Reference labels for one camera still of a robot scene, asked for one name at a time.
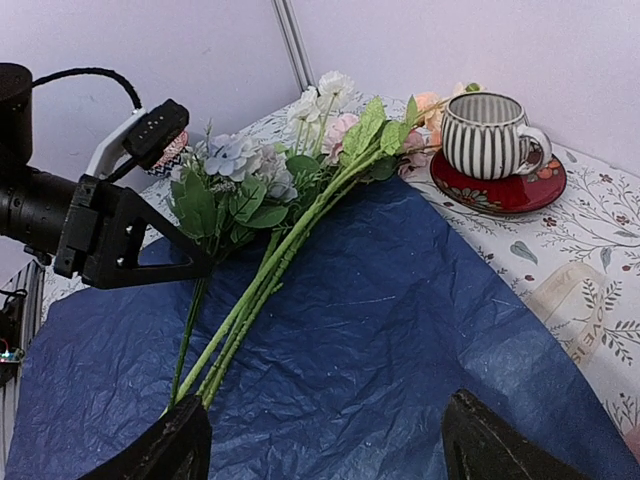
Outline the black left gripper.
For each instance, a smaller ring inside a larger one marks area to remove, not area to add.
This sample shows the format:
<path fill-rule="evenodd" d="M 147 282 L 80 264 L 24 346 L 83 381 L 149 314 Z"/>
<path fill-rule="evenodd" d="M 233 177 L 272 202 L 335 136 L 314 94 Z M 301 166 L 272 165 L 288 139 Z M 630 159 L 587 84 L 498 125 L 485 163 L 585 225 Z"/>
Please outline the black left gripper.
<path fill-rule="evenodd" d="M 41 264 L 51 263 L 76 184 L 28 165 L 33 152 L 32 90 L 62 78 L 95 75 L 118 83 L 135 109 L 133 85 L 119 73 L 78 67 L 33 78 L 15 63 L 1 64 L 1 234 L 24 245 Z M 97 240 L 82 267 L 82 282 L 110 290 L 205 278 L 213 260 L 155 207 L 129 188 L 101 187 Z"/>

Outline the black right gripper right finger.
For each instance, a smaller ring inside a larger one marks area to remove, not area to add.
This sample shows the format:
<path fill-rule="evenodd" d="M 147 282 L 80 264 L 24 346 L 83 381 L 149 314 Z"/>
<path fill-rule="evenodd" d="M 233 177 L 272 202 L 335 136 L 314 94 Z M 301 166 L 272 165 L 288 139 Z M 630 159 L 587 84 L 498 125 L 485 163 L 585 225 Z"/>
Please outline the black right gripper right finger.
<path fill-rule="evenodd" d="M 456 391 L 442 419 L 450 479 L 584 479 L 574 467 L 531 443 L 466 389 Z"/>

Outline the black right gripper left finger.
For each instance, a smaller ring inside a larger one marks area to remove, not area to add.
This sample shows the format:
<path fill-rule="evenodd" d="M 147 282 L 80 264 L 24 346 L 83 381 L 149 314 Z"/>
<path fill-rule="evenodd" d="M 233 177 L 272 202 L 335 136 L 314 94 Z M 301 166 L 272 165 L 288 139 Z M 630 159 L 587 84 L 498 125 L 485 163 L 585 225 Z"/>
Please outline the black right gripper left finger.
<path fill-rule="evenodd" d="M 95 479 L 206 479 L 212 427 L 201 398 L 180 400 L 126 449 L 86 473 Z"/>

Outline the artificial flower bouquet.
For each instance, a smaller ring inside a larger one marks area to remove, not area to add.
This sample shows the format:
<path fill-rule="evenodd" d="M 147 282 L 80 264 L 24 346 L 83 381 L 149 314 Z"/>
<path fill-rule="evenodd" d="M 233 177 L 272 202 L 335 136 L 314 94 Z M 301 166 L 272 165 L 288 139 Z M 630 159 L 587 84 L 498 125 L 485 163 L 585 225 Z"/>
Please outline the artificial flower bouquet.
<path fill-rule="evenodd" d="M 353 80 L 325 73 L 288 109 L 291 144 L 248 135 L 207 136 L 185 148 L 171 175 L 169 207 L 180 230 L 220 263 L 260 235 L 269 238 L 245 292 L 192 367 L 178 363 L 170 400 L 194 392 L 210 406 L 231 360 L 315 225 L 355 186 L 424 164 L 440 144 L 447 99 L 422 93 L 390 119 L 380 98 L 346 109 Z"/>

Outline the blue wrapping paper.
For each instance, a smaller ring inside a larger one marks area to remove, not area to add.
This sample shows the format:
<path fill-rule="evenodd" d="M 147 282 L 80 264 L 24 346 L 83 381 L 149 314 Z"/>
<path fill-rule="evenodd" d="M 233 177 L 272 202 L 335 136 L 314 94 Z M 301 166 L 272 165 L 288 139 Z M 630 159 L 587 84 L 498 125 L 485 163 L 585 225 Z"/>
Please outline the blue wrapping paper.
<path fill-rule="evenodd" d="M 577 367 L 509 286 L 403 181 L 314 228 L 209 413 L 213 479 L 443 479 L 440 423 L 465 388 L 593 479 L 639 465 Z M 54 303 L 24 364 L 10 479 L 75 479 L 166 407 L 193 286 Z"/>

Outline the cream printed ribbon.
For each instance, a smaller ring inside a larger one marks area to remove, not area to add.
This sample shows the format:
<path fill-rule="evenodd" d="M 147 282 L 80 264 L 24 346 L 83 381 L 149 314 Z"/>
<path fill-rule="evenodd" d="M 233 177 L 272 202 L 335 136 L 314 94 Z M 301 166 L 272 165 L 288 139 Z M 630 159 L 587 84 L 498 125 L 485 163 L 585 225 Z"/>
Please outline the cream printed ribbon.
<path fill-rule="evenodd" d="M 584 262 L 555 270 L 525 304 L 585 371 L 603 344 L 605 327 L 622 296 L 622 283 Z"/>

